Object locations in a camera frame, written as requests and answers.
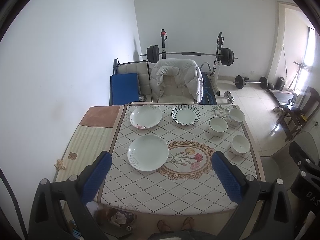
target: dining table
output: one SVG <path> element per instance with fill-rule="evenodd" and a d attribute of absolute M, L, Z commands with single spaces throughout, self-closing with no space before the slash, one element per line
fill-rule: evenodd
<path fill-rule="evenodd" d="M 210 132 L 214 116 L 227 119 L 236 105 L 193 105 L 201 116 L 193 125 L 180 125 L 171 116 L 177 104 L 148 103 L 162 111 L 160 122 L 149 129 L 139 129 L 130 122 L 137 107 L 91 107 L 73 134 L 62 161 L 65 169 L 57 172 L 55 181 L 79 174 L 102 150 L 112 155 L 112 166 L 95 196 L 95 201 L 110 207 L 158 215 L 198 215 L 233 210 L 232 202 L 212 169 L 211 156 L 221 151 L 244 175 L 252 174 L 265 181 L 259 153 L 246 121 L 228 126 L 222 135 Z M 168 145 L 169 157 L 159 169 L 139 171 L 128 162 L 130 144 L 143 135 L 161 137 Z M 230 144 L 236 135 L 245 136 L 250 150 L 235 155 Z"/>

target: sandal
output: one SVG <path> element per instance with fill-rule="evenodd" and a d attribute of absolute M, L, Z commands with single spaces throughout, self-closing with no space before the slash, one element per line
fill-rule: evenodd
<path fill-rule="evenodd" d="M 170 226 L 164 220 L 159 220 L 158 221 L 157 228 L 159 229 L 160 233 L 163 233 L 163 232 L 166 232 L 166 231 L 172 231 Z"/>
<path fill-rule="evenodd" d="M 195 226 L 195 220 L 193 217 L 187 217 L 181 227 L 181 230 L 192 229 Z"/>

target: blue gripper pad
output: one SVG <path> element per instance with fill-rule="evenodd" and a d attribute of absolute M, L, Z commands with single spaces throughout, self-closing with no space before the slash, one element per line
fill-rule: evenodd
<path fill-rule="evenodd" d="M 220 151 L 215 152 L 212 155 L 211 163 L 213 170 L 216 172 L 230 200 L 239 204 L 242 201 L 242 186 L 244 185 L 243 183 L 241 185 L 241 182 L 236 177 L 240 176 L 241 178 L 241 174 L 244 177 L 243 173 L 237 166 L 231 165 L 228 159 Z"/>
<path fill-rule="evenodd" d="M 93 200 L 110 170 L 112 164 L 112 157 L 110 153 L 103 151 L 96 160 L 98 159 L 100 159 L 98 163 L 94 161 L 94 163 L 90 165 L 93 166 L 92 173 L 89 175 L 82 188 L 81 201 L 83 204 L 87 204 Z"/>

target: black speaker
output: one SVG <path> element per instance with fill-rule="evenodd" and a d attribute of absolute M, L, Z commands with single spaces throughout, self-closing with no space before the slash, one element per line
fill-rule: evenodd
<path fill-rule="evenodd" d="M 275 85 L 275 90 L 283 90 L 285 84 L 285 79 L 284 77 L 279 77 L 277 80 L 277 83 Z"/>

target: brown label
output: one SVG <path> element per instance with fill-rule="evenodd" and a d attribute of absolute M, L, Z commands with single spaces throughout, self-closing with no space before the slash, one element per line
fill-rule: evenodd
<path fill-rule="evenodd" d="M 77 154 L 76 153 L 69 153 L 68 159 L 75 161 L 77 158 Z"/>

